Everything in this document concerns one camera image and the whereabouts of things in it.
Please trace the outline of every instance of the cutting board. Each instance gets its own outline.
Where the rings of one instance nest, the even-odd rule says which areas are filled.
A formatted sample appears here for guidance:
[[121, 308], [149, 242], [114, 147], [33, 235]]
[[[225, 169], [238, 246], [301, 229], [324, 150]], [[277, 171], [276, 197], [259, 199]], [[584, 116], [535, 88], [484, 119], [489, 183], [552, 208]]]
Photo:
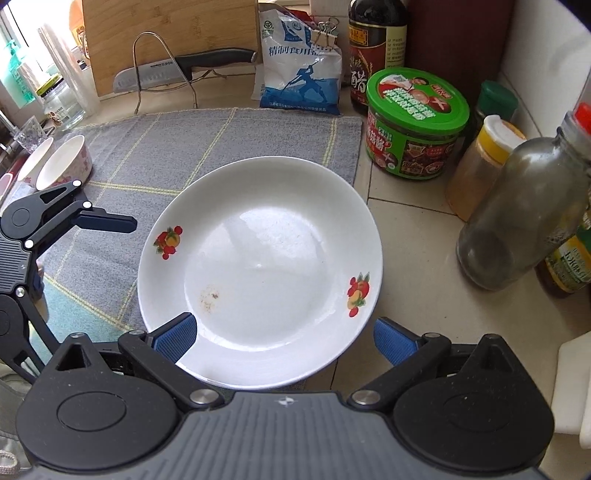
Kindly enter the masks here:
[[[153, 31], [173, 55], [213, 48], [258, 51], [256, 0], [83, 0], [86, 40], [99, 96], [113, 92], [113, 78], [134, 66], [135, 38]], [[168, 55], [152, 35], [139, 39], [138, 64]]]

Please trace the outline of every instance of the orange bottle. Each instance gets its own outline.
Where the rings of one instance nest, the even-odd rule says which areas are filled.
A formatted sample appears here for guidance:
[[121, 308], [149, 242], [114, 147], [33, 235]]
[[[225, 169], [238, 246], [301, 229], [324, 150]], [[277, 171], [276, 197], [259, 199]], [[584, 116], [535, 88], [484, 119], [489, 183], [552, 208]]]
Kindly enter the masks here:
[[84, 15], [82, 14], [82, 0], [72, 0], [70, 4], [70, 32], [80, 47], [82, 54], [88, 63], [90, 58], [88, 55], [88, 46], [86, 44], [86, 30], [84, 28]]

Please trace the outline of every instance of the blue gripper pad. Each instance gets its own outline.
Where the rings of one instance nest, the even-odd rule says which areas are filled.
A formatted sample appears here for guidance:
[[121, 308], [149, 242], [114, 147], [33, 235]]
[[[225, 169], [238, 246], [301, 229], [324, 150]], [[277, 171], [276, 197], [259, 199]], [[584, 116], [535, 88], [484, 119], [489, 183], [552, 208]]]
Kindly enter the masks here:
[[393, 366], [402, 363], [418, 350], [415, 340], [408, 338], [382, 319], [375, 322], [374, 344]]
[[191, 348], [196, 339], [197, 321], [192, 314], [187, 314], [176, 325], [156, 336], [152, 342], [152, 348], [175, 364]]

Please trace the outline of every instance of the red bottle cap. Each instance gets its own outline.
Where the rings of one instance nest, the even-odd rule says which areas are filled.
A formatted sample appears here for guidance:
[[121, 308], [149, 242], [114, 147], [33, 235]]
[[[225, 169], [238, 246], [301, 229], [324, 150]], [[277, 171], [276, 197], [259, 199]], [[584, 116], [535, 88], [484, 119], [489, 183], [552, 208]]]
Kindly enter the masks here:
[[574, 113], [577, 123], [591, 135], [591, 105], [581, 102]]

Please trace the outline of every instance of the white bowl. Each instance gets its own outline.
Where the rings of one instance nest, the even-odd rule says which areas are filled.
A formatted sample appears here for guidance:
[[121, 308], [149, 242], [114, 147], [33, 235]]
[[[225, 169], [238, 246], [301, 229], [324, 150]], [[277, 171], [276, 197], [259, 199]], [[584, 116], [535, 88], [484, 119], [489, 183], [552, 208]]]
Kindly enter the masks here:
[[53, 138], [47, 138], [39, 145], [35, 151], [29, 155], [29, 158], [18, 172], [17, 180], [23, 181], [33, 187], [37, 183], [37, 178], [43, 166], [47, 163], [47, 160], [56, 151], [55, 145], [53, 144]]
[[195, 315], [197, 341], [179, 366], [257, 390], [337, 358], [381, 283], [378, 229], [357, 192], [318, 164], [258, 157], [205, 175], [163, 211], [142, 251], [138, 298], [150, 331]]
[[85, 145], [84, 135], [77, 135], [63, 143], [41, 169], [37, 190], [80, 180], [83, 183], [92, 170], [92, 159]]

